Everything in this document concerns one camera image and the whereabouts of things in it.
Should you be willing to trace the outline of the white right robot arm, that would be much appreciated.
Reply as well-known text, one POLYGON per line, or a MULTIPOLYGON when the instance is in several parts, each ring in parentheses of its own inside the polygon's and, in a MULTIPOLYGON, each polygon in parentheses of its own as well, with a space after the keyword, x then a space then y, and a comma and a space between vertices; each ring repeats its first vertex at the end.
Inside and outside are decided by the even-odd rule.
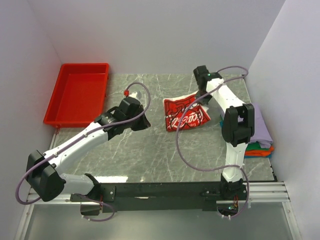
POLYGON ((245 194, 241 167, 245 151, 255 133, 255 108, 244 103, 226 85, 226 80, 217 72, 209 72, 205 65, 193 70, 198 86, 196 102, 207 105, 214 99, 223 111, 221 134, 226 142, 225 168, 221 174, 219 194, 226 200, 245 194))

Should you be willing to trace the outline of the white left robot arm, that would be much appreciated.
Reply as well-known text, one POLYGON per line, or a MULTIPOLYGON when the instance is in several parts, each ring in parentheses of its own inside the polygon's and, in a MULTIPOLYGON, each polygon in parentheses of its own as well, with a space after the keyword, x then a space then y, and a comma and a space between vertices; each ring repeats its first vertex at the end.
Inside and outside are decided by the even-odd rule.
POLYGON ((44 202, 61 193, 81 194, 88 201, 96 200, 100 188, 93 176, 71 175, 66 171, 91 149, 110 141, 124 130, 149 128, 151 124, 143 111, 139 93, 133 92, 63 144, 45 153, 35 150, 28 156, 26 181, 44 202))

